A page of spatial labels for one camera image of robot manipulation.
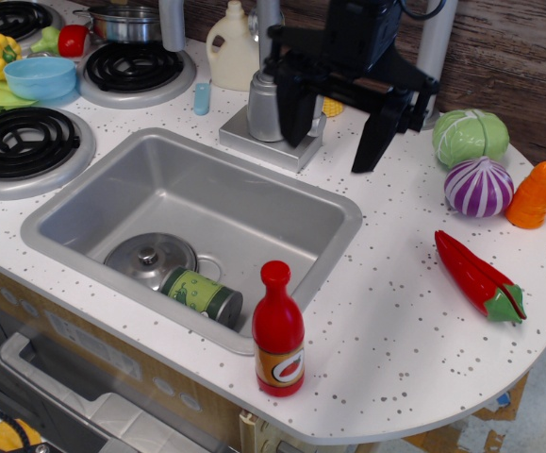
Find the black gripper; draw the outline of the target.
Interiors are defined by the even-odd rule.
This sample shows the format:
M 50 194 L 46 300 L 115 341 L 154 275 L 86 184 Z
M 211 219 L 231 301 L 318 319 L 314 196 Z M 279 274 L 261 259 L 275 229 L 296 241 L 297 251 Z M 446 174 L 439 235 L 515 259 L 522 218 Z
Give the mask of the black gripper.
M 322 29 L 273 25 L 265 72 L 273 76 L 283 138 L 297 147 L 323 108 L 322 96 L 370 112 L 352 172 L 371 172 L 397 133 L 420 130 L 439 82 L 400 55 L 395 40 L 402 16 L 426 21 L 440 11 L 416 13 L 404 1 L 332 1 Z M 391 92 L 356 85 L 364 78 Z

